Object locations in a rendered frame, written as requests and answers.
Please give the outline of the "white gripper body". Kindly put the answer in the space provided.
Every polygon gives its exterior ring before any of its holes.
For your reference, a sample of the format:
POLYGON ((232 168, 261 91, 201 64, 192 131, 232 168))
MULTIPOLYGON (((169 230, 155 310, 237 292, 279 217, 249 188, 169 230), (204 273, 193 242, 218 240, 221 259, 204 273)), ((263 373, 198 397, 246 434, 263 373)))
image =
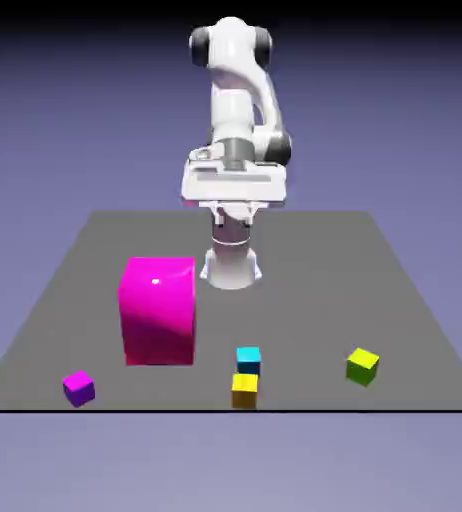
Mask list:
POLYGON ((245 162, 232 171, 216 160, 187 160, 181 197, 190 203, 243 202, 283 203, 287 197, 286 168, 279 164, 245 162))

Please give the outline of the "small cyan cube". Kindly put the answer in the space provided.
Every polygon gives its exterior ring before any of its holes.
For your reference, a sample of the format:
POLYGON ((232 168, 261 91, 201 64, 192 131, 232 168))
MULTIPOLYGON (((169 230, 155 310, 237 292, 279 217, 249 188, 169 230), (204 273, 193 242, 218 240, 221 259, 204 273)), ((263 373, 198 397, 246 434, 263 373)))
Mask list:
POLYGON ((260 375, 261 363, 261 352, 257 346, 241 346, 236 349, 238 373, 260 375))

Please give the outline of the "small yellow cube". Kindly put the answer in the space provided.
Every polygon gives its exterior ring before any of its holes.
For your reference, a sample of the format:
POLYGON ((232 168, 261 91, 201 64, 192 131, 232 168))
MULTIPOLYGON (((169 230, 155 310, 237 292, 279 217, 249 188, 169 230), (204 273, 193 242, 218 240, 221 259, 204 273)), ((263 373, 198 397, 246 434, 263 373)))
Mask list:
POLYGON ((232 407, 255 409, 257 405, 259 377, 257 374, 234 373, 231 385, 232 407))

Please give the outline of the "small lime green cube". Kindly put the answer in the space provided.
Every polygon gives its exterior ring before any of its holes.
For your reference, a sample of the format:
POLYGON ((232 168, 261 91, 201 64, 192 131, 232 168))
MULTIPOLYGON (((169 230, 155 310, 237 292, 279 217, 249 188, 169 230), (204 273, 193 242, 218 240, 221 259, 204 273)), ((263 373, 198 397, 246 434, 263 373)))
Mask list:
POLYGON ((380 356, 357 347, 346 359, 346 378, 367 387, 376 377, 380 356))

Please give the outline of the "small purple cube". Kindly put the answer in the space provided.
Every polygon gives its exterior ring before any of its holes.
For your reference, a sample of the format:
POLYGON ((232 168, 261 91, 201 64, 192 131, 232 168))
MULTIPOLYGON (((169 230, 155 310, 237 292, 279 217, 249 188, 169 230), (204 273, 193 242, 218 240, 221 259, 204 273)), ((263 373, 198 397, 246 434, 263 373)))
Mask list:
POLYGON ((66 398, 75 408, 95 398, 94 381, 84 370, 64 377, 62 383, 66 398))

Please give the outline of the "large magenta box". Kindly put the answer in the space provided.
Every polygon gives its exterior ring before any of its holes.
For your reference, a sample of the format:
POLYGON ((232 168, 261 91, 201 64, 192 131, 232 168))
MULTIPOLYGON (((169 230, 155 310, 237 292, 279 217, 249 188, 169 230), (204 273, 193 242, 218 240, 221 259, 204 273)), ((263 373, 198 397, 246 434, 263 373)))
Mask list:
POLYGON ((193 364, 194 258, 130 258, 117 289, 117 299, 127 365, 193 364))

